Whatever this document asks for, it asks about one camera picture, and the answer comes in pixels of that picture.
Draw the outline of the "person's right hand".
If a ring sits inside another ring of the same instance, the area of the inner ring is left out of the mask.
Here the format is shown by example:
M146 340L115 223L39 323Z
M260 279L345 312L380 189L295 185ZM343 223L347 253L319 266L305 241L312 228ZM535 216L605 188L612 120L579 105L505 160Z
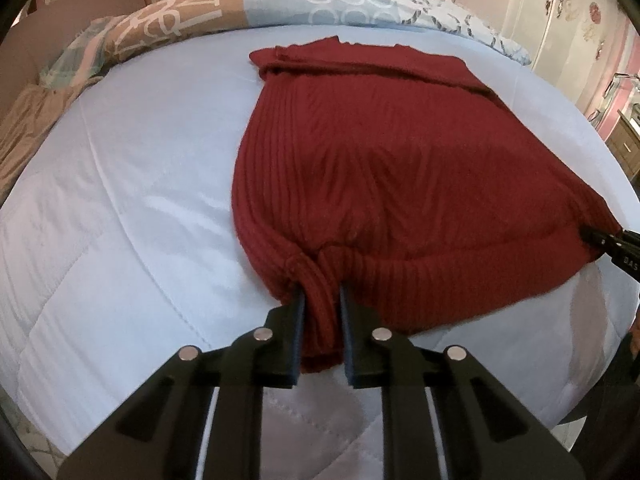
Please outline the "person's right hand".
M634 322L631 324L629 333L629 350L635 359L640 352L640 310L637 311Z

